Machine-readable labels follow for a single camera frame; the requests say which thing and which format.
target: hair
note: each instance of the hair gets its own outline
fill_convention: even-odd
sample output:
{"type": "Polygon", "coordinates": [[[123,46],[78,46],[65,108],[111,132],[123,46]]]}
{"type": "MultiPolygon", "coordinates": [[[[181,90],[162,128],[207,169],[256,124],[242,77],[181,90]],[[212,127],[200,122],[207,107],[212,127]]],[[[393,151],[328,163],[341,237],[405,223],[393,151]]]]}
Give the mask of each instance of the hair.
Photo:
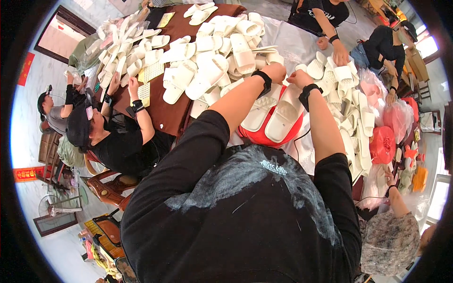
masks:
{"type": "Polygon", "coordinates": [[[46,120],[46,112],[44,112],[44,99],[46,98],[48,94],[46,92],[41,93],[41,95],[38,97],[38,112],[39,112],[39,118],[41,119],[41,122],[44,122],[46,120]]]}

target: window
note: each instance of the window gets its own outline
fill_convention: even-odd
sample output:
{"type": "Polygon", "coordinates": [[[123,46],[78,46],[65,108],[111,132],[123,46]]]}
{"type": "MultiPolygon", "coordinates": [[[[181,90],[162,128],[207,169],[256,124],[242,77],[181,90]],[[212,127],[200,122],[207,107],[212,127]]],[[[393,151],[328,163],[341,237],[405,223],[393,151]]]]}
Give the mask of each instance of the window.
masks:
{"type": "Polygon", "coordinates": [[[68,64],[69,56],[81,40],[96,30],[82,19],[59,6],[41,33],[34,49],[68,64]]]}

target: wooden chair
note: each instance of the wooden chair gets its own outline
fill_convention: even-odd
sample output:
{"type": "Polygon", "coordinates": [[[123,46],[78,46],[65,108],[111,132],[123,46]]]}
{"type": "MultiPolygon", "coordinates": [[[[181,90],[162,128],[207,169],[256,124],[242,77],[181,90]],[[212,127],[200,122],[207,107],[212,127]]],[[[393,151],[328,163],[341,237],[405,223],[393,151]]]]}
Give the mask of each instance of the wooden chair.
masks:
{"type": "Polygon", "coordinates": [[[122,211],[129,203],[129,196],[123,197],[121,194],[125,190],[129,190],[137,186],[138,180],[131,176],[120,174],[116,176],[113,181],[103,183],[101,180],[117,174],[117,172],[107,170],[92,178],[87,179],[86,183],[90,190],[97,196],[97,198],[106,203],[113,204],[122,211]]]}

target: red bag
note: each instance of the red bag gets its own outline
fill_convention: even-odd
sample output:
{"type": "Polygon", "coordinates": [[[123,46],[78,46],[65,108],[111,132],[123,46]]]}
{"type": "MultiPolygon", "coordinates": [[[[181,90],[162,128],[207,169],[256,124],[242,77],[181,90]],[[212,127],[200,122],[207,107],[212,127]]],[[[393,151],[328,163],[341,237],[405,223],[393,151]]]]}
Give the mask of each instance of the red bag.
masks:
{"type": "Polygon", "coordinates": [[[389,127],[376,127],[370,138],[370,153],[373,164],[388,164],[396,150],[395,134],[389,127]]]}

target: cable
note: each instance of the cable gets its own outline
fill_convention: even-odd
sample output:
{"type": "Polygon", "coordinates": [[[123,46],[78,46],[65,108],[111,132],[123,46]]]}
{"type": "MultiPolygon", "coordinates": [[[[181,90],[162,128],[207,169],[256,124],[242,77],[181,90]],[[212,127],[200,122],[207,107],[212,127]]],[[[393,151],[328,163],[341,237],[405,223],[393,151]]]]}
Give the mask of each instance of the cable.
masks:
{"type": "Polygon", "coordinates": [[[297,146],[296,146],[296,140],[298,139],[301,139],[303,138],[304,136],[308,135],[308,133],[310,132],[311,128],[305,133],[303,134],[302,136],[298,137],[297,139],[294,140],[294,147],[296,148],[296,151],[297,151],[297,162],[299,163],[299,151],[297,150],[297,146]]]}
{"type": "Polygon", "coordinates": [[[357,24],[357,16],[356,16],[356,12],[354,12],[354,9],[352,8],[351,3],[349,3],[349,1],[348,1],[348,4],[349,4],[349,7],[351,8],[351,10],[352,10],[352,12],[353,12],[353,14],[354,14],[354,17],[356,18],[356,22],[355,22],[355,23],[351,23],[351,22],[348,22],[348,21],[346,21],[346,20],[345,20],[345,22],[350,23],[350,24],[357,24]]]}

